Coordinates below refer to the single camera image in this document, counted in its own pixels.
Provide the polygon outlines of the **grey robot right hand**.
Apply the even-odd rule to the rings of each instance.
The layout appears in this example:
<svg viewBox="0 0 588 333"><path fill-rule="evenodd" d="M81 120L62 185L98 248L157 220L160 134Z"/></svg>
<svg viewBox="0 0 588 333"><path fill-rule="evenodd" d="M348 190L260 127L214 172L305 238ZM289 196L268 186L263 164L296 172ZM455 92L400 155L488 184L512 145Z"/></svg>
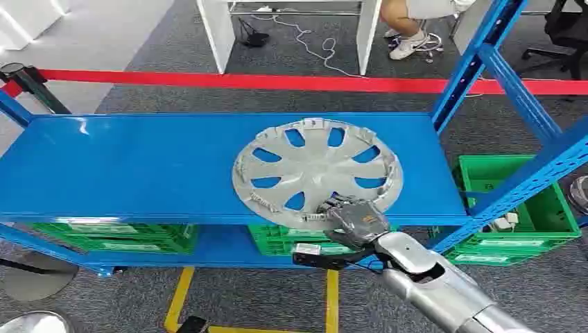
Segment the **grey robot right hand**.
<svg viewBox="0 0 588 333"><path fill-rule="evenodd" d="M362 250L390 231L388 219L372 201L354 196L332 196L318 206L317 213L335 226L325 230L325 236L352 250Z"/></svg>

